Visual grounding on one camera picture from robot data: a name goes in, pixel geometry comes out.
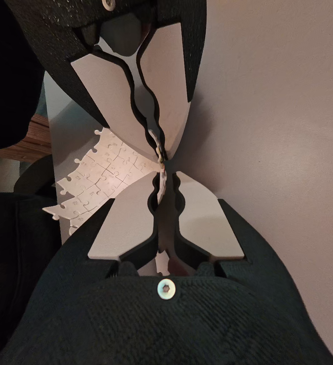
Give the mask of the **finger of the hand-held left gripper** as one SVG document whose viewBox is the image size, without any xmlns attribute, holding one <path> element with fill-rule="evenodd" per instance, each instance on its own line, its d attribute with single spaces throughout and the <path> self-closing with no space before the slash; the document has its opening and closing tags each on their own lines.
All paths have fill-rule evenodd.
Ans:
<svg viewBox="0 0 333 365">
<path fill-rule="evenodd" d="M 158 160 L 156 142 L 135 101 L 135 83 L 127 63 L 96 45 L 71 66 L 85 86 L 108 128 L 136 152 Z"/>
<path fill-rule="evenodd" d="M 151 29 L 137 52 L 142 83 L 154 98 L 154 117 L 164 134 L 171 160 L 181 142 L 190 104 L 184 65 L 181 23 Z"/>
</svg>

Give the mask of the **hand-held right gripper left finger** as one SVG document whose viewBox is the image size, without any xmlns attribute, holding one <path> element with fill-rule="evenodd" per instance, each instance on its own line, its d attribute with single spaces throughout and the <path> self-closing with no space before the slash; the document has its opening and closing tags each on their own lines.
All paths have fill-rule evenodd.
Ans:
<svg viewBox="0 0 333 365">
<path fill-rule="evenodd" d="M 153 171 L 115 198 L 90 251 L 89 259 L 131 262 L 140 269 L 158 252 L 159 173 Z"/>
</svg>

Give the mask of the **black chair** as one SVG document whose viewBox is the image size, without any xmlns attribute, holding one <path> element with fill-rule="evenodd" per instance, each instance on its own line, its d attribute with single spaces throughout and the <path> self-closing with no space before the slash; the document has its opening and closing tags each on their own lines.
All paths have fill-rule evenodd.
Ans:
<svg viewBox="0 0 333 365">
<path fill-rule="evenodd" d="M 14 185 L 14 193 L 34 194 L 57 200 L 52 155 L 31 164 Z"/>
</svg>

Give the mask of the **person's dark clothing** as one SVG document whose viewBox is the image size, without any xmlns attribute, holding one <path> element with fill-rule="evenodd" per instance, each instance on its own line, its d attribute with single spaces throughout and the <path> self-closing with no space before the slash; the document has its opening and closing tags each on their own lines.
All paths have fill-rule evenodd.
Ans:
<svg viewBox="0 0 333 365">
<path fill-rule="evenodd" d="M 51 197 L 0 193 L 0 351 L 61 247 L 59 222 L 43 211 L 54 205 Z"/>
</svg>

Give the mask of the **partly built white puzzle ball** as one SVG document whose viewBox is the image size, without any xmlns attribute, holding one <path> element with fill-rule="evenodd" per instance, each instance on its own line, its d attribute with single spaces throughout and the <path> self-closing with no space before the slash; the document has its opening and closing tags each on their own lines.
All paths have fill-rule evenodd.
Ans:
<svg viewBox="0 0 333 365">
<path fill-rule="evenodd" d="M 160 166 L 158 161 L 137 153 L 107 129 L 96 130 L 95 133 L 100 136 L 95 151 L 89 150 L 81 160 L 75 159 L 77 169 L 68 178 L 57 182 L 62 188 L 61 194 L 69 193 L 73 197 L 43 210 L 50 213 L 53 219 L 62 217 L 69 220 L 70 237 L 64 244 L 64 250 L 82 254 L 85 260 L 91 262 L 120 263 L 88 258 L 88 252 L 115 198 L 129 185 L 155 171 L 159 173 L 159 205 L 165 193 L 167 175 L 164 165 Z M 140 268 L 145 275 L 156 274 L 156 257 Z"/>
</svg>

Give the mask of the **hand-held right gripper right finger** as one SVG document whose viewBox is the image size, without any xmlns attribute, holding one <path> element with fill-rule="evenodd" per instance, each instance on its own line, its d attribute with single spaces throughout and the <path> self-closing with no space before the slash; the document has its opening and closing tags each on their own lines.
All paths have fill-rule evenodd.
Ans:
<svg viewBox="0 0 333 365">
<path fill-rule="evenodd" d="M 244 252 L 218 198 L 181 171 L 173 174 L 177 218 L 174 250 L 193 269 L 203 262 L 240 260 Z"/>
</svg>

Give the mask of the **white puzzle piece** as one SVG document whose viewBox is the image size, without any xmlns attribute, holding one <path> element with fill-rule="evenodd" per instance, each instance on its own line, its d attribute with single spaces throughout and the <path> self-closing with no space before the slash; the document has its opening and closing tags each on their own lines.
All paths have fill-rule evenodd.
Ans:
<svg viewBox="0 0 333 365">
<path fill-rule="evenodd" d="M 149 134 L 151 135 L 151 137 L 153 138 L 153 140 L 155 141 L 156 144 L 156 148 L 155 151 L 158 155 L 158 163 L 160 166 L 163 166 L 165 163 L 165 159 L 164 159 L 164 151 L 161 145 L 161 142 L 159 141 L 157 135 L 155 134 L 155 132 L 151 129 L 148 130 Z"/>
</svg>

